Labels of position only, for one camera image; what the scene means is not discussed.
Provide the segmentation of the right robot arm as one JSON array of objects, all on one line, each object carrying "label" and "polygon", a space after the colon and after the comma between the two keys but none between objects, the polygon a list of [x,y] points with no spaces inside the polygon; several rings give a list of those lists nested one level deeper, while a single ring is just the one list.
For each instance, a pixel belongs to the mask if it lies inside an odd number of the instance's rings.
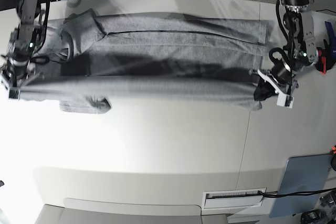
[{"label": "right robot arm", "polygon": [[32,56],[46,38],[50,0],[21,0],[17,6],[19,25],[10,35],[1,82],[7,90],[17,87],[27,76]]}]

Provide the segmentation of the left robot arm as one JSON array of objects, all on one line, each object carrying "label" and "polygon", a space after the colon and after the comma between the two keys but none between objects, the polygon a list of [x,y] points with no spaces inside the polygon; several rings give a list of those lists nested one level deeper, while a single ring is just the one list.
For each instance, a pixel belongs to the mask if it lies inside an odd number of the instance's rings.
[{"label": "left robot arm", "polygon": [[277,0],[276,17],[286,45],[269,51],[269,59],[274,64],[270,70],[253,71],[259,75],[259,83],[254,92],[256,101],[284,93],[292,95],[296,87],[294,78],[303,68],[318,60],[313,18],[309,6],[314,0]]}]

